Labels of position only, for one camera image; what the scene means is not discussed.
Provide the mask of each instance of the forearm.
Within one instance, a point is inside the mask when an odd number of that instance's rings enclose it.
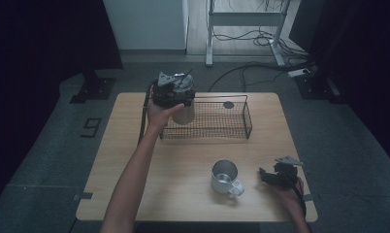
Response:
[[[288,214],[291,216],[292,223],[295,228],[296,233],[309,233],[309,227],[307,220],[304,217],[302,208],[299,202],[291,202],[285,204],[285,208],[288,211]]]
[[[131,156],[114,189],[101,232],[132,232],[157,137],[158,131],[149,128]]]

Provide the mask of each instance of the wooden table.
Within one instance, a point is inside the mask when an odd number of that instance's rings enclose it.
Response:
[[[236,93],[197,93],[197,96]],[[80,220],[102,220],[114,186],[135,150],[141,125],[143,93],[121,93],[114,104],[107,129],[81,199]],[[137,220],[154,221],[287,221],[277,196],[261,183],[258,168],[274,171],[275,159],[298,158],[279,99],[274,93],[247,93],[253,129],[250,138],[163,139],[154,150],[146,190]],[[211,166],[221,158],[234,161],[245,187],[240,197],[218,194],[211,188]],[[309,186],[301,167],[298,175]],[[317,219],[307,202],[307,221]]]

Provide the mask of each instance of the human hand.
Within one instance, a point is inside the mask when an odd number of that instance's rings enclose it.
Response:
[[[297,193],[292,188],[285,188],[277,185],[270,184],[271,189],[280,198],[283,206],[289,213],[302,212],[301,204]],[[304,182],[298,177],[295,187],[304,195]]]
[[[146,131],[154,131],[159,135],[162,129],[167,125],[169,117],[181,111],[183,108],[183,104],[178,104],[173,108],[164,109],[155,105],[152,100],[149,99],[147,103],[148,125]]]

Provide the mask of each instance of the white wall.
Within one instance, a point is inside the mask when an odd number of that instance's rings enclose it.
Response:
[[[187,0],[104,0],[120,50],[185,50]]]

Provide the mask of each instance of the human arm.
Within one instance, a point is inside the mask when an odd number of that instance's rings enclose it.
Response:
[[[156,140],[169,117],[181,109],[183,109],[183,104],[176,105],[171,109],[162,109],[154,105],[151,100],[148,101],[146,133],[115,186],[105,213],[101,228],[102,233],[129,233],[133,231]]]
[[[301,178],[298,178],[295,184],[296,188],[304,194],[304,182]],[[309,233],[309,226],[305,219],[300,200],[292,188],[283,188],[276,185],[270,185],[272,190],[280,198],[283,207],[286,209],[288,214],[291,216],[292,223],[297,233]]]

